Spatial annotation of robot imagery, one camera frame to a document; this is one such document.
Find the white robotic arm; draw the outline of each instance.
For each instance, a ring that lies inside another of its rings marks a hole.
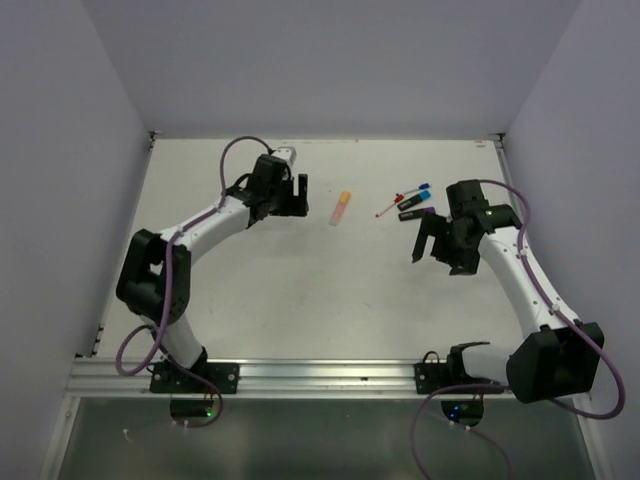
[[[299,175],[298,195],[293,193],[291,167],[295,158],[293,147],[262,155],[253,172],[239,179],[246,178],[246,186],[236,182],[224,193],[224,201],[217,201],[158,234],[141,230],[132,238],[116,295],[132,312],[139,314],[144,323],[156,327],[160,325],[165,301],[163,252],[176,233],[181,232],[173,243],[171,309],[162,337],[163,349],[181,367],[192,369],[199,360],[206,361],[206,350],[196,340],[185,313],[191,267],[224,239],[246,230],[267,215],[306,216],[306,175]]]
[[[477,180],[447,188],[451,218],[425,213],[413,252],[422,258],[426,240],[435,237],[431,256],[452,267],[451,275],[473,275],[480,258],[491,267],[513,306],[524,343],[515,351],[488,342],[452,347],[447,357],[450,383],[484,379],[509,385],[524,403],[590,390],[599,356],[557,311],[571,319],[598,346],[604,336],[597,324],[582,324],[560,298],[537,262],[526,239],[518,249],[520,220],[508,205],[490,206]],[[521,257],[553,300],[550,308],[535,288]]]

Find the black marker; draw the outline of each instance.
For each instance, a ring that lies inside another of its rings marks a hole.
[[[420,192],[419,194],[414,195],[413,197],[398,203],[398,210],[400,210],[401,212],[404,212],[405,210],[409,210],[414,205],[424,202],[430,196],[431,194],[429,193],[429,190]]]
[[[401,222],[406,222],[407,220],[417,220],[418,218],[422,218],[424,212],[436,213],[436,209],[433,207],[427,207],[419,208],[418,210],[411,210],[410,212],[402,212],[398,214],[398,218]]]

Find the red marker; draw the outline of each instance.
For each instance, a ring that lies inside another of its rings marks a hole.
[[[391,205],[389,205],[387,208],[385,208],[380,213],[376,213],[376,218],[381,217],[382,215],[387,213],[389,210],[391,210],[393,207],[395,207],[402,200],[404,200],[404,195],[401,195],[401,194],[396,195],[396,199],[393,201],[393,203]]]

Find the white wall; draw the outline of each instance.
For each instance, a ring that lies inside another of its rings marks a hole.
[[[603,327],[626,381],[626,410],[599,424],[619,479],[640,466],[638,25],[637,0],[583,0],[506,144],[541,262],[582,319]],[[594,408],[615,398],[601,367]]]
[[[0,477],[34,478],[93,334],[146,132],[77,0],[0,2]]]
[[[83,0],[170,135],[486,137],[578,0]]]

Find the orange highlighter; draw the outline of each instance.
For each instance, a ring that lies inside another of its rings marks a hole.
[[[340,194],[340,199],[338,199],[338,204],[336,208],[333,209],[333,213],[331,214],[331,218],[329,219],[329,225],[333,225],[334,227],[340,223],[340,219],[342,218],[342,214],[344,213],[345,208],[347,208],[347,203],[351,199],[351,192],[344,191]]]

